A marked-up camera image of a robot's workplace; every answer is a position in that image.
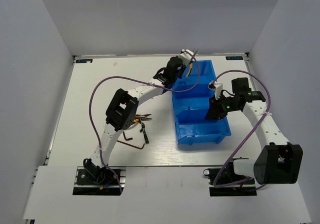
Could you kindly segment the yellow pliers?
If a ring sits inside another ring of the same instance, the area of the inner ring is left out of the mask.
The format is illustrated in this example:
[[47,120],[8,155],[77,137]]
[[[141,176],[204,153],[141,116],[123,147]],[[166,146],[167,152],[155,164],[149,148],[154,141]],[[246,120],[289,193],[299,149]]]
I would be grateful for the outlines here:
[[[198,49],[193,49],[193,57],[196,56],[197,52],[198,52]],[[192,69],[193,69],[193,60],[191,59],[190,62],[189,62],[189,70],[186,74],[186,77],[188,78],[192,72]]]
[[134,117],[133,124],[140,123],[142,124],[144,121],[150,121],[152,118],[151,114],[136,114]]

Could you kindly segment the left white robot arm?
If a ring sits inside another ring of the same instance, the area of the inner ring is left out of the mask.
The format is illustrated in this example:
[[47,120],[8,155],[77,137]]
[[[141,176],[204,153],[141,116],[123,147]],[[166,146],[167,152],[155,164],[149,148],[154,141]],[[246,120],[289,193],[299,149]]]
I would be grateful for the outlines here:
[[94,183],[104,181],[106,171],[103,167],[109,163],[109,157],[119,136],[133,124],[138,106],[166,91],[171,91],[176,80],[182,77],[184,70],[191,62],[192,58],[188,57],[186,53],[171,57],[167,66],[159,69],[149,82],[137,80],[137,83],[141,83],[139,87],[129,91],[118,89],[107,107],[106,123],[101,136],[94,125],[91,112],[93,98],[98,87],[111,79],[125,79],[133,82],[135,80],[123,76],[112,76],[101,80],[95,86],[89,101],[89,119],[98,138],[98,146],[87,161],[93,165],[88,176]]

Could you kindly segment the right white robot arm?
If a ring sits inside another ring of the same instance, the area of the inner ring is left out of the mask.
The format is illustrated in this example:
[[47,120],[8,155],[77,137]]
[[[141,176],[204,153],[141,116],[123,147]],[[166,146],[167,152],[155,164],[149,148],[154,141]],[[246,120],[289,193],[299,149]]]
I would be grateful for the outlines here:
[[232,93],[226,97],[222,83],[212,81],[208,88],[214,91],[209,99],[207,120],[222,120],[228,113],[241,111],[252,125],[261,145],[255,160],[232,158],[225,167],[226,178],[238,183],[243,177],[254,178],[259,184],[294,184],[303,157],[300,145],[292,144],[280,131],[271,114],[265,97],[249,87],[248,78],[236,78]]

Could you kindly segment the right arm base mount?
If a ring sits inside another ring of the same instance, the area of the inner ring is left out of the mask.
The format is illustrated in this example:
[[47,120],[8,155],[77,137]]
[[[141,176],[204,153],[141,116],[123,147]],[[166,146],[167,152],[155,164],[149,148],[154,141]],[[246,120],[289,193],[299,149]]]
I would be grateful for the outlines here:
[[214,187],[214,180],[220,168],[206,168],[203,171],[203,176],[208,179],[210,197],[240,197],[240,196],[257,196],[256,184],[254,179],[242,181],[245,176],[236,175],[232,170],[226,168],[217,180],[217,185],[225,185],[237,181],[242,181],[237,184],[232,184],[224,187]]

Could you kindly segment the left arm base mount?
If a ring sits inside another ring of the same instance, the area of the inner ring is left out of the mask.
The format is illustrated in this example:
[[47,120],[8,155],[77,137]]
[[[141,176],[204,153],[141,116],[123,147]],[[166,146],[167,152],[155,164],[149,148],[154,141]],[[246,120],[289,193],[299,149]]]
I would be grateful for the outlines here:
[[120,196],[124,189],[126,171],[114,168],[113,171],[100,168],[91,159],[84,159],[83,166],[78,167],[73,186],[73,195]]

